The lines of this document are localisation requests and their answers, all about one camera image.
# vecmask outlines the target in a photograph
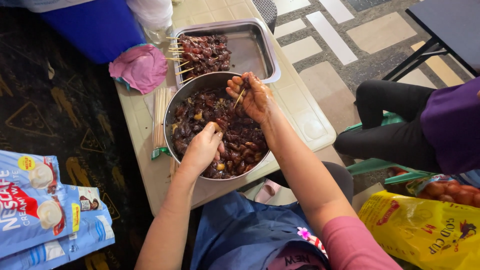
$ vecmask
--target pink shirt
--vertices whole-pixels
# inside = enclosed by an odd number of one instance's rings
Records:
[[[322,231],[328,261],[333,270],[402,270],[377,244],[365,225],[354,217],[337,217]],[[286,248],[268,270],[324,270],[320,259],[303,250]]]

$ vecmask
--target pink rag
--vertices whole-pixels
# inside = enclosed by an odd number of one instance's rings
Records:
[[[123,78],[143,95],[151,92],[165,80],[167,69],[165,55],[151,44],[123,52],[108,66],[110,76]]]

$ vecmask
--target skewered meat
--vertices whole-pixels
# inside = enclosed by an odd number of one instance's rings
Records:
[[[225,152],[219,161],[213,161],[202,176],[228,179],[251,170],[267,153],[268,146],[259,124],[249,118],[235,100],[219,98],[222,88],[203,89],[182,102],[175,112],[172,142],[181,160],[187,145],[208,122],[216,122],[222,129]]]
[[[181,34],[179,42],[182,43],[182,58],[189,61],[182,68],[189,71],[185,78],[196,77],[202,74],[230,70],[230,54],[227,49],[227,37],[213,35],[204,37],[191,37]]]

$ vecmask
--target black pants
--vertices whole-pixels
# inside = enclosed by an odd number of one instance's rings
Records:
[[[338,164],[326,162],[326,161],[322,161],[322,163],[325,165],[328,172],[332,175],[333,179],[342,190],[343,195],[345,195],[348,202],[352,204],[352,198],[353,198],[352,175],[347,171],[347,169],[343,168]],[[280,186],[290,188],[281,170],[278,170],[269,175],[266,175],[265,178],[272,180],[273,182],[279,184]]]
[[[420,115],[434,90],[390,81],[363,82],[357,88],[363,129],[342,132],[334,148],[356,159],[377,158],[416,170],[442,172],[420,124]],[[400,115],[406,122],[381,126],[383,110]]]

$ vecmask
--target pink slipper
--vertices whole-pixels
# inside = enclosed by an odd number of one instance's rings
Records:
[[[267,179],[262,185],[262,188],[260,188],[260,191],[257,193],[257,195],[255,195],[254,201],[263,204],[268,203],[273,198],[273,196],[275,196],[280,187],[281,186],[279,184]]]

